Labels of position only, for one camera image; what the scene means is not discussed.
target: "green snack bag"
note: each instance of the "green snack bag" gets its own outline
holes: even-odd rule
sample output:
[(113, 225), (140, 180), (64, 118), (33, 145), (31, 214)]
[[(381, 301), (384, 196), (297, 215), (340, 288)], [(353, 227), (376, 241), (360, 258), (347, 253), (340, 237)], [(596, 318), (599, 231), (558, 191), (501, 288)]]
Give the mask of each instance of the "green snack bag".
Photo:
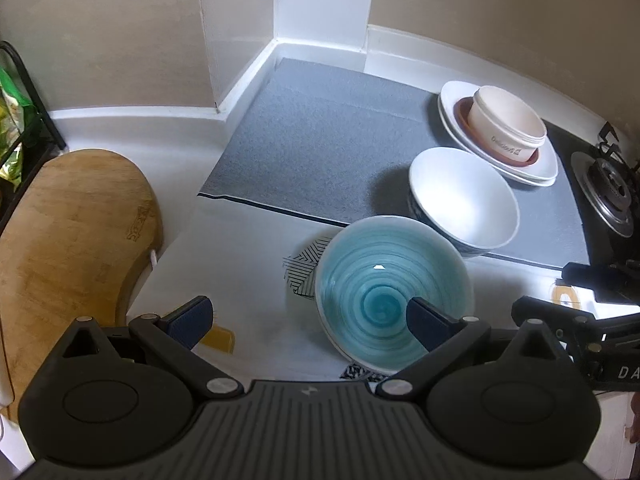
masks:
[[(33, 103), (16, 88), (8, 73), (0, 68), (0, 156), (3, 156), (25, 128), (25, 109)], [(22, 177), (22, 144), (0, 168), (0, 178), (18, 187)]]

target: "white baseboard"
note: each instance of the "white baseboard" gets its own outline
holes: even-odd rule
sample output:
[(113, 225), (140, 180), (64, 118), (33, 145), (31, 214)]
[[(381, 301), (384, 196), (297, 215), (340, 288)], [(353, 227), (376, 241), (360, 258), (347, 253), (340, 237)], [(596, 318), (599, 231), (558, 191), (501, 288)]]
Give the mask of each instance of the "white baseboard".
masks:
[[(276, 38), (244, 72), (218, 108), (99, 107), (51, 113), (73, 149), (102, 141), (131, 143), (149, 150), (223, 149), (260, 88), (284, 58), (366, 72), (416, 88), (439, 92), (452, 79), (493, 84), (522, 97), (545, 119), (596, 143), (604, 119), (560, 92), (508, 68), (439, 41), (369, 26), (365, 49), (322, 41)], [(621, 138), (623, 152), (633, 155)]]

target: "gas stove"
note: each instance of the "gas stove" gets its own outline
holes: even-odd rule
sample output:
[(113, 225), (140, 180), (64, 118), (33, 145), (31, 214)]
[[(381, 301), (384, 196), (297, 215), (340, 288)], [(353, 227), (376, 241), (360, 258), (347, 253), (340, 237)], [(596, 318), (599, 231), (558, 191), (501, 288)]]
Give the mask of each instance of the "gas stove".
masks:
[[(548, 136), (569, 179), (578, 206), (590, 264), (637, 267), (640, 260), (640, 202), (638, 166), (622, 157), (618, 136), (606, 123), (598, 145), (547, 124)], [(597, 301), (637, 303), (616, 292), (594, 290)]]

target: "gray drying mat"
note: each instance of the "gray drying mat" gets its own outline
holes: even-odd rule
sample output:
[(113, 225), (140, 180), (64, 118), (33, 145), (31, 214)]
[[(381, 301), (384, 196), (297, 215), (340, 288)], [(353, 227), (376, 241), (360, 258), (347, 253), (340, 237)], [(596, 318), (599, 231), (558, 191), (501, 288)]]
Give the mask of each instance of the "gray drying mat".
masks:
[[(434, 146), (453, 146), (436, 94), (284, 59), (200, 194), (335, 225), (410, 216), (409, 165)], [(520, 230), (493, 256), (552, 268), (588, 263), (578, 209), (559, 166), (551, 187), (508, 181), (520, 205)]]

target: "stove burner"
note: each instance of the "stove burner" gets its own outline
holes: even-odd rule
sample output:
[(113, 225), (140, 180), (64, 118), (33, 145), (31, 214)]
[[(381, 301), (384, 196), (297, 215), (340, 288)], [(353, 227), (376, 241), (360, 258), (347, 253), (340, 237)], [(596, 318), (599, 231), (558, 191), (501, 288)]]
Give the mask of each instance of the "stove burner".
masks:
[(630, 238), (634, 232), (631, 193), (616, 168), (603, 158), (583, 152), (571, 156), (571, 166), (587, 200), (614, 232)]

